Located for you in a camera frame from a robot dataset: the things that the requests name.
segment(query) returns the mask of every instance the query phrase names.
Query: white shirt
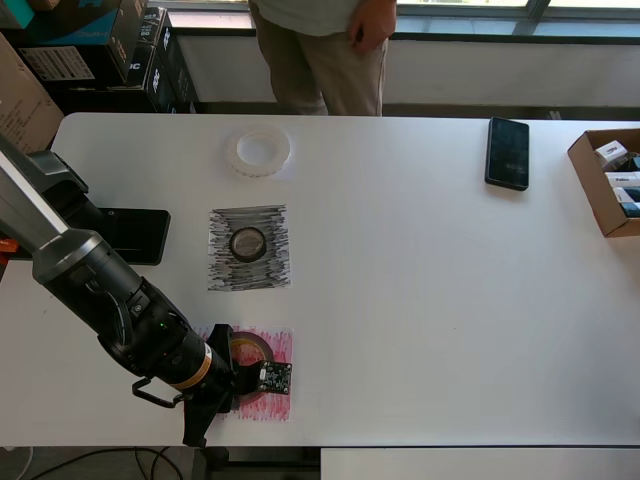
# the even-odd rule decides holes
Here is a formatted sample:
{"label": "white shirt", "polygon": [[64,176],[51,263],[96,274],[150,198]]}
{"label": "white shirt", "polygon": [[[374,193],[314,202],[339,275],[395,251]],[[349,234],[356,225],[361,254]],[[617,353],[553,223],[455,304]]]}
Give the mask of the white shirt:
{"label": "white shirt", "polygon": [[260,14],[276,25],[321,37],[349,30],[361,0],[254,0]]}

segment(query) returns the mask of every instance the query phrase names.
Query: khaki pants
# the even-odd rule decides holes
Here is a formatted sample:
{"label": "khaki pants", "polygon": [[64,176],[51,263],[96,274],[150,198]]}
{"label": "khaki pants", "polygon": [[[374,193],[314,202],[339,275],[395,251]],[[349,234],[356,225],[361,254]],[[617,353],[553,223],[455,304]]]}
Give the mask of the khaki pants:
{"label": "khaki pants", "polygon": [[382,114],[387,41],[360,55],[347,33],[312,37],[265,20],[249,2],[258,45],[271,71],[271,88],[287,113]]}

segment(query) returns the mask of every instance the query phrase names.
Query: hand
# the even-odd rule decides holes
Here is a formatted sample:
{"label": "hand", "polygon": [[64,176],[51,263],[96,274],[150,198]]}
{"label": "hand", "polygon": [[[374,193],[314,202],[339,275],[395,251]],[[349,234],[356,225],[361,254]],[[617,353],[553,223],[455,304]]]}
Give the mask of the hand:
{"label": "hand", "polygon": [[369,53],[396,30],[396,0],[364,0],[356,9],[349,26],[353,49]]}

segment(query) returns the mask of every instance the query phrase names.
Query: clear tape roll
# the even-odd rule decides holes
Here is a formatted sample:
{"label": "clear tape roll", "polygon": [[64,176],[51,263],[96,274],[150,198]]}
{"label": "clear tape roll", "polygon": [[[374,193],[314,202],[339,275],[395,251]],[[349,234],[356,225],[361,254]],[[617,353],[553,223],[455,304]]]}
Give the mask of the clear tape roll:
{"label": "clear tape roll", "polygon": [[[272,157],[260,164],[242,158],[240,146],[247,141],[270,142],[275,147]],[[232,135],[227,146],[227,160],[240,175],[252,178],[268,177],[279,172],[289,159],[291,142],[287,134],[273,125],[253,125]]]}

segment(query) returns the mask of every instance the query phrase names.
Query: phone screen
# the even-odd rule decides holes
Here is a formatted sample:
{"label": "phone screen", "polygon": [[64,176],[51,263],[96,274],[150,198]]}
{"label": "phone screen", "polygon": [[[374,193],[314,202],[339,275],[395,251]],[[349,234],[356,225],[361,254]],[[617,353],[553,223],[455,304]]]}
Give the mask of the phone screen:
{"label": "phone screen", "polygon": [[485,180],[516,190],[529,186],[529,125],[491,119]]}

